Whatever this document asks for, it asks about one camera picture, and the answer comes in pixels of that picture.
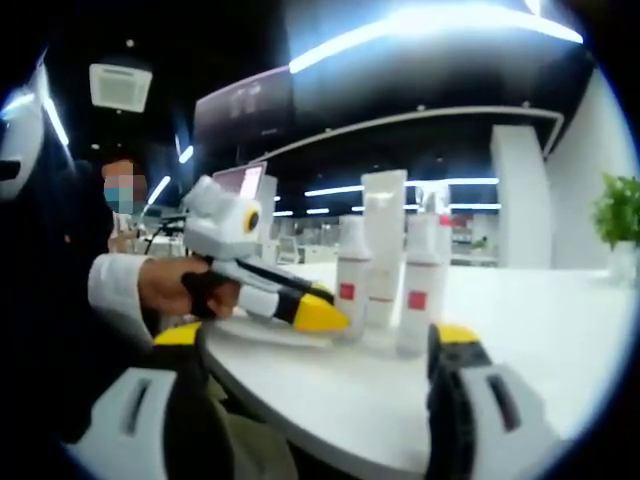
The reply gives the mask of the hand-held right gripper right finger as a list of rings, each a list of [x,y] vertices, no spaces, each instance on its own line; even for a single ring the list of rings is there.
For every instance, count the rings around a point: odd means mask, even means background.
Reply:
[[[543,399],[457,325],[428,334],[429,479],[541,479],[563,441]]]

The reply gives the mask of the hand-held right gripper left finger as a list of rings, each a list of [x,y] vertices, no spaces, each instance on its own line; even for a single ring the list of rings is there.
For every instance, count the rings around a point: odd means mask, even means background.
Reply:
[[[207,393],[204,326],[162,332],[142,362],[96,400],[67,445],[93,479],[232,479],[233,447]]]

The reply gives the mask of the person's left hand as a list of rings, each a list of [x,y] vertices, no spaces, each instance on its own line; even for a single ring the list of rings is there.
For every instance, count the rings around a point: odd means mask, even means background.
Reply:
[[[139,270],[138,292],[140,305],[161,315],[187,315],[192,300],[181,279],[185,273],[203,273],[208,263],[197,256],[147,259]],[[221,318],[228,318],[237,305],[240,287],[227,282],[210,291],[207,305]]]

